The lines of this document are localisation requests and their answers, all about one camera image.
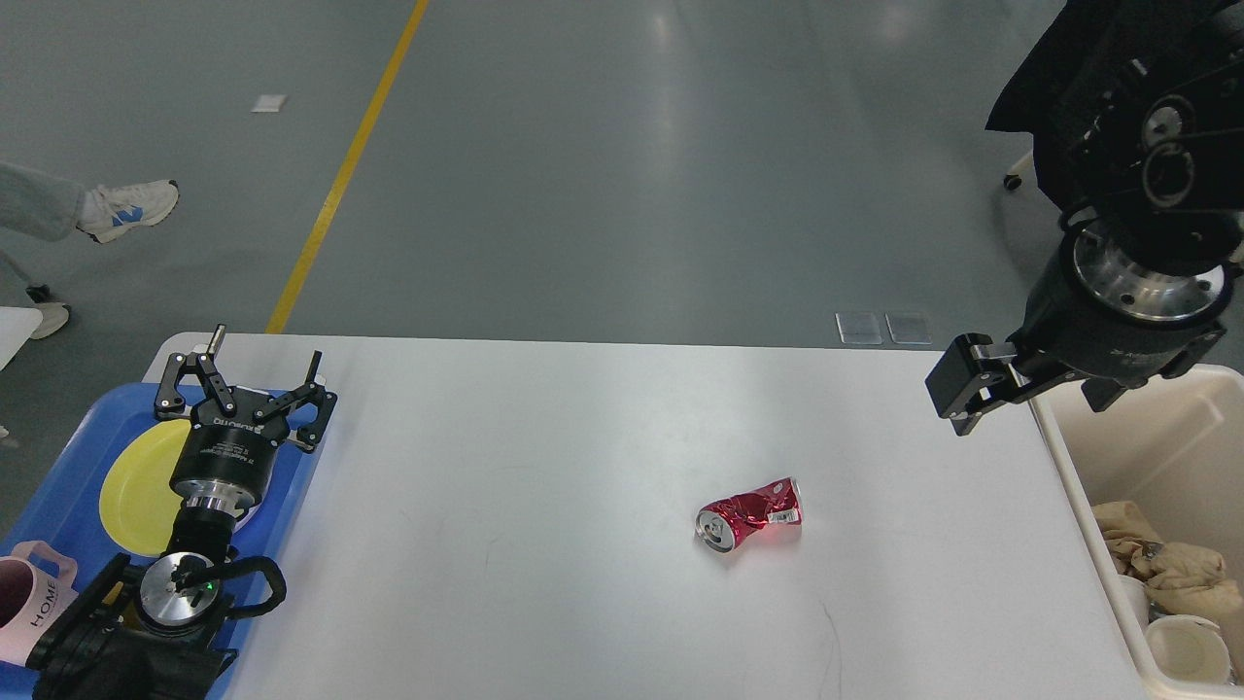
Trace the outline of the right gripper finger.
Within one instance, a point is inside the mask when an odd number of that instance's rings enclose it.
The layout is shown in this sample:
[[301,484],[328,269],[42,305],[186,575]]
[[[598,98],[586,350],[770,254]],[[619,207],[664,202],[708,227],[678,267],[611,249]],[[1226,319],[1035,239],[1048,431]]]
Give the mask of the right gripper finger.
[[1093,412],[1106,412],[1125,393],[1141,389],[1154,375],[1162,378],[1187,375],[1225,336],[1227,328],[1223,325],[1209,325],[1207,331],[1191,338],[1182,349],[1177,351],[1169,359],[1164,359],[1158,367],[1130,371],[1130,374],[1123,377],[1086,378],[1081,385],[1081,393]]
[[1070,367],[1018,342],[989,334],[957,336],[926,377],[937,415],[968,436],[983,417],[1003,404],[1023,404],[1070,380]]

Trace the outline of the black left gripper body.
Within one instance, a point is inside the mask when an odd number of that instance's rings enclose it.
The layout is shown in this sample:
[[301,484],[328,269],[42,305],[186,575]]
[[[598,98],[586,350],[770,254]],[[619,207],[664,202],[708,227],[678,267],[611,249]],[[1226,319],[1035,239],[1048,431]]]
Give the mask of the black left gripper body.
[[261,425],[231,418],[187,418],[190,433],[169,477],[183,500],[226,499],[238,509],[262,504],[277,449],[289,438],[286,418]]

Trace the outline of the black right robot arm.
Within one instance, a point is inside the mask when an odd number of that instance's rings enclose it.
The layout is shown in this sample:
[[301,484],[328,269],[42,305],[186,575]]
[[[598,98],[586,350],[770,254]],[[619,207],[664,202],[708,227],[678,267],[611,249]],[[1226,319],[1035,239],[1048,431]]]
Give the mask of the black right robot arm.
[[1242,276],[1242,4],[1069,1],[986,128],[1033,137],[1062,236],[1020,327],[957,336],[928,373],[938,417],[965,436],[1067,382],[1105,412],[1186,375]]

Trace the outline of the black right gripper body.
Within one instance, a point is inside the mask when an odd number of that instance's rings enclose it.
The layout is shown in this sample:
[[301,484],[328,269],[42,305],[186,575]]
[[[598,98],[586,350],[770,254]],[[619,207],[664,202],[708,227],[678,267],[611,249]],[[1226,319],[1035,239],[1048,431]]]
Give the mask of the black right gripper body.
[[1057,245],[1008,341],[1052,356],[1075,377],[1123,377],[1158,367],[1209,325],[1222,325],[1229,302],[1227,265],[1158,274],[1091,219]]

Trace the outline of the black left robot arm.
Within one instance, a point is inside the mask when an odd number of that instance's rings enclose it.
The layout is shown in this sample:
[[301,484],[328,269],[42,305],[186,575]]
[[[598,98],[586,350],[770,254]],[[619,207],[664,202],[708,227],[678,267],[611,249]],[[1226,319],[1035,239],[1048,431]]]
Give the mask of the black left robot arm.
[[225,328],[200,353],[173,353],[152,399],[157,426],[187,426],[167,477],[175,513],[156,555],[103,563],[22,665],[36,699],[207,699],[238,659],[238,625],[289,596],[275,561],[299,507],[280,453],[312,455],[338,395],[306,375],[282,393],[231,384],[216,366]]

